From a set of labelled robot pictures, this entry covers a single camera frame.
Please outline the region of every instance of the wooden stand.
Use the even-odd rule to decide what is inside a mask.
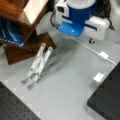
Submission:
[[[47,46],[55,48],[48,33],[37,36],[35,31],[41,18],[49,11],[47,6],[43,8],[35,22],[31,25],[23,10],[28,0],[0,0],[0,2],[2,3],[0,4],[0,16],[18,23],[25,40],[25,46],[21,48],[11,45],[4,48],[10,65],[35,56],[43,42],[45,42]]]
[[[48,33],[37,36],[22,48],[5,46],[4,49],[8,64],[11,65],[35,56],[42,43],[46,43],[46,48],[49,46],[53,47],[54,49],[56,48]]]

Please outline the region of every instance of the cable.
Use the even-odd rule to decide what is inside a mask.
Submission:
[[[98,52],[96,52],[95,50],[87,47],[86,45],[84,45],[83,43],[81,43],[80,41],[78,41],[77,39],[75,39],[75,38],[73,38],[73,37],[71,37],[71,39],[75,40],[75,41],[78,42],[80,45],[82,45],[84,48],[86,48],[86,49],[88,49],[89,51],[95,53],[96,55],[98,55],[98,56],[101,57],[102,59],[104,59],[104,60],[106,60],[106,61],[114,64],[115,66],[117,65],[117,63],[115,63],[114,61],[112,61],[112,60],[110,60],[110,59],[108,58],[108,55],[107,55],[105,52],[98,53]]]
[[[54,12],[52,13],[52,15],[50,16],[50,23],[51,23],[51,25],[52,25],[53,27],[55,27],[56,29],[58,29],[60,25],[53,23],[53,20],[52,20],[52,18],[53,18],[53,16],[54,16],[55,14],[56,14],[56,11],[54,11]]]

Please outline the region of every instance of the grey table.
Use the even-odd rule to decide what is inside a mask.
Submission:
[[[48,31],[57,45],[61,62],[29,91],[21,85],[34,58],[9,66],[3,47],[0,47],[0,80],[20,98],[42,120],[104,120],[87,107],[87,100],[97,89],[94,76],[101,72],[105,75],[115,67],[80,46],[76,41],[65,39],[49,23],[48,13],[37,26],[38,33]],[[82,36],[81,42],[90,48],[109,54],[118,63],[120,46],[105,40],[88,43]]]

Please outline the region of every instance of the black laptop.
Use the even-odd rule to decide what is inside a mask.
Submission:
[[[87,102],[107,120],[120,120],[120,63]]]

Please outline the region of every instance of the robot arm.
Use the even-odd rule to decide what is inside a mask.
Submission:
[[[59,30],[73,37],[85,34],[96,40],[104,40],[110,21],[93,16],[95,0],[60,0],[55,5]]]

